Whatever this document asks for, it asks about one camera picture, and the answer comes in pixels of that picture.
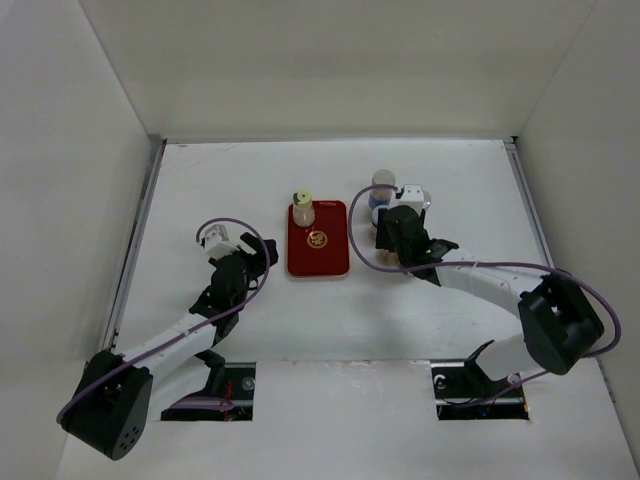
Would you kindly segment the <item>pink cap condiment bottle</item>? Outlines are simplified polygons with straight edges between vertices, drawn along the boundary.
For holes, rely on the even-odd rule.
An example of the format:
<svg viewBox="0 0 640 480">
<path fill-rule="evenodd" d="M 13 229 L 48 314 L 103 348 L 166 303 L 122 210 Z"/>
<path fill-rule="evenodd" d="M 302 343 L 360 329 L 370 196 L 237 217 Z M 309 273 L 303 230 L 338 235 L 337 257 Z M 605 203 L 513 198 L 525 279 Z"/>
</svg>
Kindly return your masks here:
<svg viewBox="0 0 640 480">
<path fill-rule="evenodd" d="M 400 266 L 398 255 L 395 252 L 378 250 L 377 258 L 385 267 L 398 268 Z"/>
</svg>

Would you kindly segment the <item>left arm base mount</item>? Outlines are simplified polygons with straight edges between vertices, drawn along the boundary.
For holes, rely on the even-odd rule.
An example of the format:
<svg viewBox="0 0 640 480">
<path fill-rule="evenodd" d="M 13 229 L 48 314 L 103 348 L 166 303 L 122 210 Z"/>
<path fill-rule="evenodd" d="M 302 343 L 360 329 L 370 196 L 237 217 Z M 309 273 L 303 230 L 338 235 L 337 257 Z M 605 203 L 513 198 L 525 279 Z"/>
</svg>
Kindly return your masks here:
<svg viewBox="0 0 640 480">
<path fill-rule="evenodd" d="M 206 383 L 160 415 L 161 421 L 251 421 L 254 412 L 256 363 L 227 363 L 211 350 L 195 356 L 198 367 L 207 367 Z"/>
</svg>

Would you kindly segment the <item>yellow cap condiment bottle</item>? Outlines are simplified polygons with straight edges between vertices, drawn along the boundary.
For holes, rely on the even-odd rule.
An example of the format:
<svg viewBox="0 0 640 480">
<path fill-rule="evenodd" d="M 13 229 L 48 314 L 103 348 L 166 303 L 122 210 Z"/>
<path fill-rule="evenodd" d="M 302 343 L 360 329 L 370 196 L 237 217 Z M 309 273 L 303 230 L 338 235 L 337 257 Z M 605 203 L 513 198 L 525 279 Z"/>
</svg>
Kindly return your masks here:
<svg viewBox="0 0 640 480">
<path fill-rule="evenodd" d="M 298 227 L 310 227 L 315 221 L 315 210 L 311 192 L 298 190 L 292 195 L 292 218 Z"/>
</svg>

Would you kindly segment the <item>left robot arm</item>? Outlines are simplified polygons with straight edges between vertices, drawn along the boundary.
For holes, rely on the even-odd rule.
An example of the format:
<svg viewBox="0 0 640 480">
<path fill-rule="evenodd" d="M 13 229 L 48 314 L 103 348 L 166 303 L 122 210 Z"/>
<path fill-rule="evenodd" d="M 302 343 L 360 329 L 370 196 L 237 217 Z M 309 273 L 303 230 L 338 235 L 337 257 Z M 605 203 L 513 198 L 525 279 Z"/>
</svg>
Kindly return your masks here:
<svg viewBox="0 0 640 480">
<path fill-rule="evenodd" d="M 95 354 L 58 414 L 64 431 L 113 461 L 129 454 L 147 423 L 165 411 L 195 406 L 195 393 L 206 399 L 221 393 L 225 361 L 212 349 L 236 327 L 279 260 L 275 240 L 249 232 L 234 245 L 212 228 L 202 246 L 213 273 L 187 313 L 135 348 Z"/>
</svg>

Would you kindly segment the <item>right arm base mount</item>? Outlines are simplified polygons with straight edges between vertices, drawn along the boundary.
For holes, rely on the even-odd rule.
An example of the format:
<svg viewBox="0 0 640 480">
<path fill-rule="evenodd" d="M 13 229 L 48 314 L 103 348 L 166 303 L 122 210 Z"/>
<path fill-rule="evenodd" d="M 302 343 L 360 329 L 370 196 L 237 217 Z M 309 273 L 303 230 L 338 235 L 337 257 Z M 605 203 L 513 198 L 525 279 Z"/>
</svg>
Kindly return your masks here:
<svg viewBox="0 0 640 480">
<path fill-rule="evenodd" d="M 440 421 L 528 420 L 524 391 L 516 377 L 491 380 L 477 365 L 488 341 L 469 357 L 430 364 L 435 410 Z"/>
</svg>

